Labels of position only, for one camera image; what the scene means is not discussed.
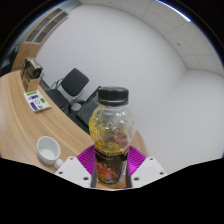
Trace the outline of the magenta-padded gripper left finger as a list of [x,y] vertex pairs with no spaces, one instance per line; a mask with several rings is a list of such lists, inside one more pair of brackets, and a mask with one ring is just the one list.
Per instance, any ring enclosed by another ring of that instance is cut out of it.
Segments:
[[84,188],[95,188],[97,183],[97,169],[95,148],[90,146],[77,157],[68,157],[56,175]]

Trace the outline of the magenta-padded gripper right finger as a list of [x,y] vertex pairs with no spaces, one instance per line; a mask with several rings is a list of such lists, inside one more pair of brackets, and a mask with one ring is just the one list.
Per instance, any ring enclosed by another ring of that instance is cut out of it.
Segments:
[[152,183],[167,173],[154,157],[146,157],[133,146],[127,158],[127,187],[140,188]]

